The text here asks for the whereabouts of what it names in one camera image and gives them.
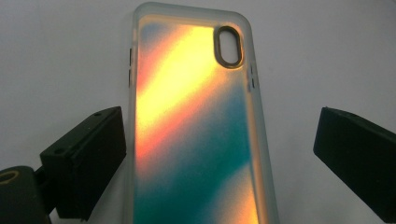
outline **mounting hole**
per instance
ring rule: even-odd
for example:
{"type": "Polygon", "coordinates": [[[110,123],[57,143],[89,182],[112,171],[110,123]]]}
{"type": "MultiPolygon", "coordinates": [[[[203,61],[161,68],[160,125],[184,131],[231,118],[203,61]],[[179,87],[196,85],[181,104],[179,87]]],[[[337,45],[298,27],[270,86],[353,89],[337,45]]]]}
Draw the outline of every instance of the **mounting hole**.
{"type": "Polygon", "coordinates": [[[20,174],[18,171],[8,171],[5,173],[0,174],[0,185],[5,185],[17,178],[20,174]]]}
{"type": "Polygon", "coordinates": [[[62,153],[64,153],[64,151],[65,151],[65,149],[64,148],[58,148],[58,149],[56,149],[55,151],[53,151],[55,154],[62,154],[62,153]]]}

